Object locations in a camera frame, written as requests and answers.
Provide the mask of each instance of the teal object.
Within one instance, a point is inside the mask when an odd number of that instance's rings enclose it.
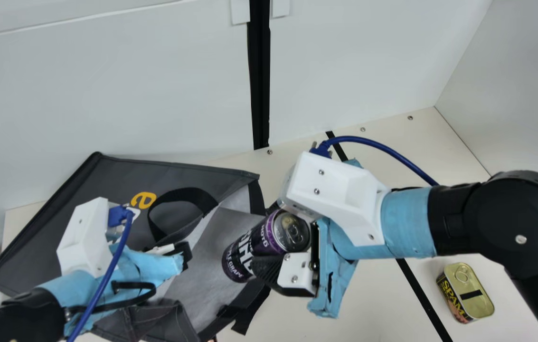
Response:
[[[117,245],[109,247],[114,253]],[[157,256],[147,253],[132,251],[128,247],[123,249],[123,254],[119,258],[119,268],[114,271],[111,281],[141,281],[151,282],[155,286],[160,286],[167,279],[179,275],[182,272],[184,257],[182,255]],[[74,271],[68,275],[55,278],[38,287],[44,288],[56,297],[62,307],[72,307],[89,303],[98,288],[102,277],[95,279],[85,271]],[[100,299],[101,304],[114,303],[139,296],[139,289],[120,290],[114,293],[110,286],[104,290],[104,296]],[[91,315],[85,324],[84,331],[90,331],[94,322],[109,316],[113,311],[95,313]],[[77,317],[66,323],[64,326],[64,336],[70,336],[77,325]]]
[[[334,248],[347,260],[436,256],[427,219],[430,191],[431,188],[421,188],[385,196],[381,205],[384,245],[354,246],[345,231],[333,224],[329,233]]]
[[[338,318],[340,303],[345,290],[358,266],[358,261],[349,262],[331,247],[330,229],[336,225],[329,218],[317,221],[319,228],[319,288],[317,296],[308,304],[307,309],[319,317]]]

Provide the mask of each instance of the white table surface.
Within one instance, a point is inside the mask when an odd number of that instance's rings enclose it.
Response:
[[[434,108],[427,108],[380,121],[336,130],[338,135],[360,135],[378,140],[407,156],[443,184],[481,181],[488,173],[458,139]],[[260,174],[265,204],[276,198],[283,176],[312,141],[325,140],[318,134],[300,141],[271,146],[273,154],[256,150],[202,164],[243,169]],[[388,186],[425,186],[411,171],[382,152],[369,147],[344,144],[347,157],[357,158]],[[17,235],[43,203],[8,210],[3,247]],[[505,275],[503,268],[478,255],[408,259],[416,278],[434,310],[455,342],[538,341],[538,322]],[[472,324],[458,323],[450,314],[434,279],[440,267],[467,262],[495,303],[495,314]],[[416,295],[395,260],[362,260],[343,299],[337,320],[316,318],[306,310],[308,299],[280,296],[271,292],[258,310],[246,336],[224,329],[220,342],[275,341],[439,341]],[[80,342],[104,341],[86,334]]]

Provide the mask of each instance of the blue connector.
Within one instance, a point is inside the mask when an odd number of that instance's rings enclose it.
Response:
[[[330,145],[326,143],[326,141],[323,141],[319,144],[318,147],[311,147],[309,152],[313,154],[317,154],[318,156],[326,157],[328,159],[332,159],[330,157],[330,152],[328,152],[328,149],[330,148]]]
[[[115,206],[108,210],[108,227],[117,227],[123,225],[123,220],[127,219],[127,213],[130,212],[125,207]]]

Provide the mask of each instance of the purple drink can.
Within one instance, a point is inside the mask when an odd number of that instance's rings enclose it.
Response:
[[[253,276],[253,257],[302,252],[310,244],[311,230],[305,220],[276,210],[227,247],[223,270],[232,281],[247,282]]]

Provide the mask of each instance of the blue cable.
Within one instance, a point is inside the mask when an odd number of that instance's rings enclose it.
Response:
[[[117,250],[114,252],[113,259],[111,260],[111,263],[108,266],[108,269],[106,270],[106,274],[102,278],[102,281],[100,281],[100,285],[98,286],[98,289],[95,291],[95,294],[91,298],[91,301],[89,301],[89,304],[87,305],[87,309],[85,309],[85,312],[82,314],[80,320],[77,323],[77,326],[75,327],[71,335],[68,337],[67,342],[74,342],[74,340],[81,333],[82,329],[85,327],[85,323],[87,323],[87,321],[89,320],[89,317],[91,316],[91,313],[94,311],[95,306],[98,305],[98,301],[100,300],[100,297],[102,297],[102,294],[104,294],[104,290],[106,289],[106,286],[108,285],[108,281],[110,281],[111,277],[113,276],[113,271],[115,270],[115,267],[117,267],[117,262],[119,262],[121,253],[123,253],[123,249],[125,248],[125,243],[127,242],[127,238],[130,236],[130,230],[132,229],[132,221],[134,219],[133,212],[131,212],[130,210],[127,210],[126,208],[123,208],[123,210],[126,211],[125,213],[126,223],[125,223],[125,228],[123,229],[123,234],[121,235],[121,241],[119,241]],[[111,210],[111,213],[109,214],[109,222],[111,221],[111,217],[112,217],[112,210]]]
[[[397,159],[402,164],[406,165],[409,169],[411,169],[414,173],[419,175],[419,177],[423,178],[426,182],[428,182],[431,186],[438,185],[438,182],[434,181],[433,178],[429,177],[427,173],[425,173],[422,169],[420,169],[418,166],[414,165],[408,158],[404,157],[403,155],[397,153],[395,150],[393,150],[391,147],[383,145],[382,143],[379,143],[374,140],[362,138],[360,136],[338,136],[336,138],[331,138],[328,140],[325,140],[320,143],[320,145],[316,149],[311,149],[310,152],[314,154],[319,154],[320,156],[328,157],[328,149],[330,146],[335,145],[336,143],[362,143],[364,145],[368,145],[371,147],[375,147],[376,149],[379,149],[393,158]]]

